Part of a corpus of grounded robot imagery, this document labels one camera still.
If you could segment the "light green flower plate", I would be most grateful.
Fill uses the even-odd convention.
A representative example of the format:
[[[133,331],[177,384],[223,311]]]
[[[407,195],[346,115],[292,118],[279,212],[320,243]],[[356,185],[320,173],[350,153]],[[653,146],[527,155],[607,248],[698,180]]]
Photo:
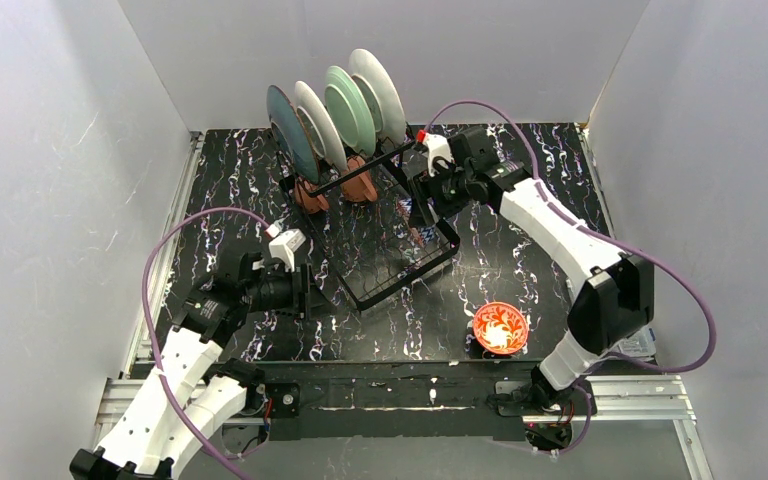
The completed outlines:
[[[371,157],[376,149],[371,112],[355,81],[340,66],[326,70],[324,103],[343,143],[355,153]]]

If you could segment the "dark blue glazed plate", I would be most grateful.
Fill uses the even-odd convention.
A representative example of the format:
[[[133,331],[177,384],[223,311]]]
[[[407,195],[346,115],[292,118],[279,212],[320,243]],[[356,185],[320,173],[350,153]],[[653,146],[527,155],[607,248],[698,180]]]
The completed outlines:
[[[277,85],[267,88],[266,109],[275,138],[296,173],[314,185],[319,184],[321,173],[310,136],[292,102]]]

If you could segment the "orange floral pattern bowl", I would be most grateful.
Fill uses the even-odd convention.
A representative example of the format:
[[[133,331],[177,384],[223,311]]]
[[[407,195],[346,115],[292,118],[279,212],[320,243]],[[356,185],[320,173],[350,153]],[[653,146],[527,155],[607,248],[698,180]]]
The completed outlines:
[[[526,347],[529,321],[518,308],[505,302],[490,302],[473,315],[472,332],[478,343],[496,355],[513,355]]]

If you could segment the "black wire dish rack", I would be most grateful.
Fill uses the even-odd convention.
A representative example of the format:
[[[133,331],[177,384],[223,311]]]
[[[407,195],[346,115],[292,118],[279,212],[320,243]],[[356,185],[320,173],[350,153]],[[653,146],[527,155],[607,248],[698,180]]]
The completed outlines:
[[[397,211],[398,200],[410,199],[404,166],[413,153],[415,138],[416,132],[408,129],[403,144],[390,152],[379,152],[365,165],[378,191],[376,202],[346,201],[340,185],[348,178],[329,172],[320,187],[307,190],[328,200],[329,210],[317,214],[307,214],[296,204],[293,187],[301,176],[282,150],[276,152],[276,160],[287,169],[280,180],[285,199],[299,215],[302,231],[312,239],[312,251],[327,262],[331,277],[356,310],[369,310],[435,275],[459,250],[460,237],[445,221],[433,225],[437,235],[434,243],[418,246]]]

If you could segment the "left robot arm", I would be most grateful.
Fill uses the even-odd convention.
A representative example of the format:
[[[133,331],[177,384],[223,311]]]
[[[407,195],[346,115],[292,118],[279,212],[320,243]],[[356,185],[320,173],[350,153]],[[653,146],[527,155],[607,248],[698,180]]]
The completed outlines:
[[[75,479],[177,479],[264,381],[253,364],[214,364],[251,313],[305,317],[327,301],[310,265],[259,253],[232,254],[197,280],[130,405],[92,450],[81,449]]]

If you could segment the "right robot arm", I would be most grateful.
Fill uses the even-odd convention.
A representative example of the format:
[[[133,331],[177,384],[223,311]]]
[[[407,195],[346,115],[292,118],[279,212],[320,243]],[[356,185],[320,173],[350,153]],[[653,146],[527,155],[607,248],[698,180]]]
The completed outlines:
[[[509,396],[539,410],[565,404],[589,370],[653,320],[653,263],[598,238],[529,168],[501,160],[483,129],[449,138],[420,131],[416,140],[426,168],[409,181],[411,226],[448,219],[471,202],[487,205],[566,274],[574,298],[564,336]]]

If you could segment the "red teal floral plate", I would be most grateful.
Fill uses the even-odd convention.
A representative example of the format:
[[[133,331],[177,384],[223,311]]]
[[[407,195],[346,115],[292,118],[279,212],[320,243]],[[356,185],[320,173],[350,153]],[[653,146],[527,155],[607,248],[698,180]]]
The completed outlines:
[[[349,74],[370,110],[377,140],[390,149],[403,144],[406,115],[395,84],[381,62],[369,50],[355,49],[349,57]]]

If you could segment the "red geometric pattern bowl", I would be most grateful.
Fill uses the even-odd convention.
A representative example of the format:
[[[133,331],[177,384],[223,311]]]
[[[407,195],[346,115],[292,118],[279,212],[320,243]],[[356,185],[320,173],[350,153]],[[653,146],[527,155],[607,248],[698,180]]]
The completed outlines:
[[[413,227],[410,225],[410,213],[411,213],[412,201],[407,199],[400,199],[397,201],[397,211],[407,224],[408,232],[410,233],[415,244],[421,247],[425,247],[431,243],[434,243],[437,239],[436,229],[431,227]]]

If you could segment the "green rim lettered plate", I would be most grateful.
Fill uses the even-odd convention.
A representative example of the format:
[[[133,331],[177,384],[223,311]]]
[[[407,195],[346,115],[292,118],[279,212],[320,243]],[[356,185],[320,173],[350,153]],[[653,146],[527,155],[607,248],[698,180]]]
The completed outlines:
[[[310,135],[314,152],[339,173],[348,172],[344,145],[319,96],[301,80],[295,83],[294,94],[297,115]]]

